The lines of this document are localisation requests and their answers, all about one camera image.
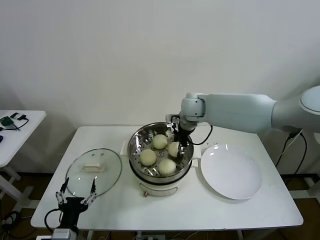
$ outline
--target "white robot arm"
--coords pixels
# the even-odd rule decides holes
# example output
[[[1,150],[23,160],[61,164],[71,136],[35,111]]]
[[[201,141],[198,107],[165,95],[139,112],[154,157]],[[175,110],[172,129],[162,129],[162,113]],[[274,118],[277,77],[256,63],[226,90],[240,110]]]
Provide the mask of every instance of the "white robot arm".
[[[267,129],[320,133],[320,86],[281,101],[263,94],[188,93],[182,100],[177,130],[188,135],[201,122],[247,133]]]

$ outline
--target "table leg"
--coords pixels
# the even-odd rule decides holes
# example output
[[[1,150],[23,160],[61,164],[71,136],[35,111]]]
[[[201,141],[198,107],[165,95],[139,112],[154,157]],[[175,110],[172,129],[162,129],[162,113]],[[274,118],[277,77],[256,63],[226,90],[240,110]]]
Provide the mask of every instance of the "table leg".
[[[3,176],[0,175],[0,188],[4,190],[11,198],[17,202],[24,198],[22,192],[16,189],[10,182],[8,182]]]
[[[21,209],[36,209],[39,200],[30,200],[28,197],[34,189],[33,186],[27,186],[23,192],[16,189],[9,181],[0,175],[0,188],[16,201],[13,211],[20,212]]]
[[[237,230],[236,233],[238,234],[239,240],[244,240],[244,235],[242,234],[242,230]]]
[[[92,231],[92,230],[88,231],[88,235],[86,236],[86,240],[91,240],[93,234],[94,234],[94,231]]]
[[[273,233],[275,230],[277,230],[277,228],[255,230],[249,236],[243,238],[243,240],[262,240],[269,234]]]
[[[12,167],[7,165],[7,166],[3,167],[3,170],[7,174],[9,174],[10,177],[14,178],[17,181],[20,181],[21,176]]]
[[[289,191],[293,199],[316,199],[320,204],[320,181],[314,183],[312,178],[306,177],[306,184],[310,187],[308,190]]]

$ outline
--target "black cable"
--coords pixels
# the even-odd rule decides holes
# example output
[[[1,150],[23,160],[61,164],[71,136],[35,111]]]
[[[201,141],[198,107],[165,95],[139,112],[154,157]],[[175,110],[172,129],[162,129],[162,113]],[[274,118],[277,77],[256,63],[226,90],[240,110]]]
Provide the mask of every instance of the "black cable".
[[[2,217],[2,201],[0,199],[0,218],[1,218],[1,221],[5,221],[9,218],[11,218],[11,224],[3,224],[2,225],[2,228],[3,228],[3,232],[0,234],[0,236],[2,236],[4,233],[8,234],[9,237],[13,238],[13,239],[24,239],[24,238],[27,238],[29,237],[30,235],[32,235],[37,229],[35,228],[32,232],[24,235],[24,236],[13,236],[11,235],[10,233],[10,230],[13,229],[14,227],[16,227],[19,223],[21,223],[22,221],[24,220],[27,220],[27,219],[30,219],[30,217],[28,218],[25,218],[25,219],[22,219],[21,220],[21,215],[19,212],[17,211],[11,211],[9,212],[5,218]]]
[[[281,155],[279,156],[278,161],[277,161],[276,164],[275,164],[275,167],[278,167],[278,165],[279,165],[279,163],[280,163],[280,160],[281,160],[281,158],[282,158],[282,156],[283,156],[283,153],[284,153],[284,151],[285,151],[285,149],[286,149],[287,143],[289,142],[290,139],[291,139],[291,137],[290,137],[290,135],[289,135],[288,138],[286,139],[284,145],[283,145],[283,149],[282,149]]]
[[[51,233],[53,233],[54,231],[49,227],[49,225],[47,223],[47,217],[49,216],[50,213],[53,213],[53,212],[56,212],[56,211],[60,211],[60,209],[58,209],[58,208],[51,209],[44,216],[44,225],[45,225],[46,229],[48,229]]]
[[[171,122],[171,123],[173,123],[172,120],[173,120],[174,118],[180,119],[180,116],[179,116],[179,115],[171,115],[171,118],[170,118],[170,122]]]
[[[26,125],[26,124],[29,122],[29,119],[28,119],[28,118],[26,118],[25,120],[26,120],[26,122],[25,122],[24,124],[22,124],[21,126],[18,126],[18,127],[15,127],[15,128],[11,128],[11,129],[6,129],[6,128],[1,127],[1,131],[2,131],[2,130],[10,131],[10,130],[20,129],[20,128],[22,128],[24,125]]]
[[[194,143],[194,142],[192,142],[189,138],[187,138],[187,141],[188,141],[190,144],[193,144],[193,145],[196,145],[196,146],[204,144],[204,143],[208,140],[208,138],[210,137],[210,135],[211,135],[211,133],[212,133],[212,130],[214,129],[214,127],[213,127],[212,125],[210,125],[210,127],[211,127],[211,129],[210,129],[210,132],[209,132],[208,136],[206,136],[206,138],[205,138],[202,142],[200,142],[200,143]]]
[[[301,159],[301,161],[299,163],[299,166],[297,167],[297,169],[294,172],[294,175],[297,174],[297,172],[299,171],[302,163],[305,160],[305,157],[306,157],[306,154],[307,154],[307,150],[308,150],[308,143],[307,143],[307,140],[306,140],[306,138],[305,138],[305,136],[303,135],[302,132],[300,133],[300,136],[303,138],[303,141],[304,141],[304,153],[303,153],[303,157],[302,157],[302,159]],[[292,180],[292,178],[290,178],[285,184],[287,185],[291,180]]]
[[[59,223],[61,223],[61,217],[62,217],[62,212],[60,212],[60,214],[59,214]]]

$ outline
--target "floor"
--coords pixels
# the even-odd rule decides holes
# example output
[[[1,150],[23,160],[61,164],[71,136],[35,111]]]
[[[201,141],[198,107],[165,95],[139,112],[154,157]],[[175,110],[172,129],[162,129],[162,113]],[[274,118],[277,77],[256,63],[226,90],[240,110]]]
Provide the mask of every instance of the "floor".
[[[46,190],[47,185],[50,182],[50,176],[30,176],[23,175],[20,181],[14,182],[14,186],[23,191],[26,186],[35,186],[30,198],[40,200],[42,194]],[[307,189],[308,186],[301,179],[292,179],[288,184],[289,190],[303,190]],[[304,224],[299,227],[282,228],[271,233],[264,240],[320,240],[320,206],[314,199],[299,199],[295,201],[304,219]],[[2,205],[2,216],[5,216],[11,211],[15,205],[9,196],[5,195],[1,200]],[[29,217],[33,214],[34,210],[23,209],[21,216]],[[25,219],[19,225],[17,225],[10,234],[14,237],[21,237],[31,233],[34,228],[30,225],[30,218]],[[148,234],[165,234],[166,239],[172,239],[179,232],[149,232]],[[175,238],[185,240],[193,232],[181,232]],[[251,231],[243,231],[244,236],[247,237],[251,234]],[[82,235],[86,237],[88,232],[82,232]],[[95,232],[92,239],[98,240],[99,237],[106,237],[107,231]],[[36,229],[33,234],[28,237],[21,238],[24,240],[35,239],[39,235],[50,235],[46,229]],[[132,240],[136,236],[135,232],[121,232],[113,231],[109,234],[108,239],[110,240]],[[0,235],[1,240],[7,240],[8,235],[6,233]],[[202,231],[194,234],[188,240],[237,240],[238,235],[236,231]]]

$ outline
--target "plate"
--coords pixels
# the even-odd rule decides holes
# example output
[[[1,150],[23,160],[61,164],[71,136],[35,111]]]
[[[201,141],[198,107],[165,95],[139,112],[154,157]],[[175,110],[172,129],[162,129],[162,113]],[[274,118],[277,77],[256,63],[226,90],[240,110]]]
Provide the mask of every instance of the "plate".
[[[230,199],[250,199],[262,185],[262,174],[254,159],[232,145],[209,147],[202,155],[200,167],[207,183]]]

